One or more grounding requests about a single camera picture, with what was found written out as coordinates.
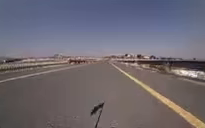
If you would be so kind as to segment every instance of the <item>road barrier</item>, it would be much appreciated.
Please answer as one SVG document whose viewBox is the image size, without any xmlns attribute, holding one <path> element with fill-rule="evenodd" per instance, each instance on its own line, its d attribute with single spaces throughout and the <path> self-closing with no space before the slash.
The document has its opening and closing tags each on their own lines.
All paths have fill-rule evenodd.
<svg viewBox="0 0 205 128">
<path fill-rule="evenodd" d="M 19 69 L 34 68 L 34 67 L 43 67 L 43 66 L 49 66 L 49 65 L 59 65 L 59 64 L 68 64 L 68 61 L 1 64 L 0 72 L 8 71 L 8 70 L 19 70 Z"/>
</svg>

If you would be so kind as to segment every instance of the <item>yellow road marking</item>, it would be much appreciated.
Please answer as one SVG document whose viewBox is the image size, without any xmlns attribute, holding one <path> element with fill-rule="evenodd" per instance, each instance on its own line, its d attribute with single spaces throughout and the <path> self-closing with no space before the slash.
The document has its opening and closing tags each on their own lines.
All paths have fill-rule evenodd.
<svg viewBox="0 0 205 128">
<path fill-rule="evenodd" d="M 135 77 L 129 75 L 119 67 L 117 67 L 114 64 L 111 64 L 114 66 L 117 70 L 119 70 L 121 73 L 123 73 L 125 76 L 133 80 L 135 83 L 140 85 L 142 88 L 144 88 L 146 91 L 148 91 L 151 95 L 153 95 L 155 98 L 163 102 L 165 105 L 167 105 L 169 108 L 171 108 L 173 111 L 175 111 L 177 114 L 179 114 L 181 117 L 183 117 L 187 122 L 189 122 L 191 125 L 193 125 L 196 128 L 205 128 L 205 123 L 199 120 L 197 117 L 192 115 L 190 112 L 184 110 L 177 104 L 175 104 L 173 101 L 169 100 L 168 98 L 164 97 L 163 95 L 159 94 L 152 88 L 150 88 L 148 85 L 144 84 L 143 82 L 139 81 Z"/>
</svg>

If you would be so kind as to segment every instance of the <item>asphalt road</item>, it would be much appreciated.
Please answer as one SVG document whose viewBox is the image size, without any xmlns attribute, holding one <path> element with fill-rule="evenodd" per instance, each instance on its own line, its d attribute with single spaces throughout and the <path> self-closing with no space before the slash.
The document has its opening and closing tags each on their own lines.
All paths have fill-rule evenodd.
<svg viewBox="0 0 205 128">
<path fill-rule="evenodd" d="M 205 86 L 118 66 L 205 122 Z M 0 127 L 93 128 L 103 101 L 100 128 L 192 127 L 108 63 L 0 83 Z"/>
</svg>

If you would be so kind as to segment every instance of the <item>bridge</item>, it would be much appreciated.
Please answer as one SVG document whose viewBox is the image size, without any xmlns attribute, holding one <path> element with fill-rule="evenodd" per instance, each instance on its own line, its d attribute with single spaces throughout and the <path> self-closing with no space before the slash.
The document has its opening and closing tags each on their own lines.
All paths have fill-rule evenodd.
<svg viewBox="0 0 205 128">
<path fill-rule="evenodd" d="M 73 61 L 0 73 L 0 127 L 93 128 L 104 102 L 102 128 L 205 128 L 204 83 L 123 64 L 133 60 Z"/>
</svg>

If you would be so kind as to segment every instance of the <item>sky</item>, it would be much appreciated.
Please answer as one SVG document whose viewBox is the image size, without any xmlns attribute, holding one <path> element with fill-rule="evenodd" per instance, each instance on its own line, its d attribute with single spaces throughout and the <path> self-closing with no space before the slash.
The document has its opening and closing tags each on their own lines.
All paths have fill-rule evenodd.
<svg viewBox="0 0 205 128">
<path fill-rule="evenodd" d="M 0 0 L 0 56 L 205 59 L 205 0 Z"/>
</svg>

